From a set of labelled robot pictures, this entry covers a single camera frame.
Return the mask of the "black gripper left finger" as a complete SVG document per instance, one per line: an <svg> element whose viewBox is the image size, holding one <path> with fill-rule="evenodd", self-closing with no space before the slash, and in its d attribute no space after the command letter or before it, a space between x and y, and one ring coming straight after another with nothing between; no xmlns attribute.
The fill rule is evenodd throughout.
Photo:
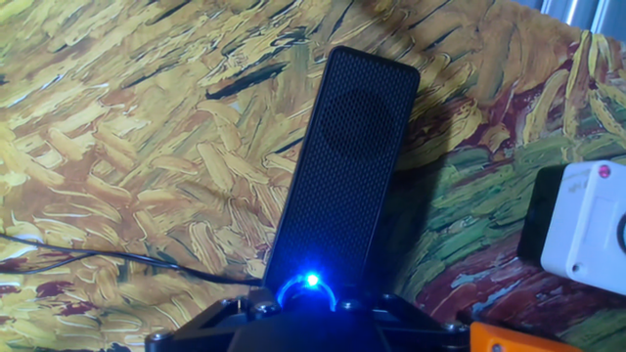
<svg viewBox="0 0 626 352"><path fill-rule="evenodd" d="M270 291L217 300L178 330L156 330L145 338L146 352L226 352L238 331L282 311Z"/></svg>

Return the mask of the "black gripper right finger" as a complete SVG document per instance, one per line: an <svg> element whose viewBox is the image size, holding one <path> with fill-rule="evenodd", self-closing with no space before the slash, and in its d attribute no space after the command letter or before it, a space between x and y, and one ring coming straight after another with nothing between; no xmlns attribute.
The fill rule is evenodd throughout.
<svg viewBox="0 0 626 352"><path fill-rule="evenodd" d="M336 311L355 318L357 337L371 337L380 351L469 352L470 328L437 323L394 293L342 298Z"/></svg>

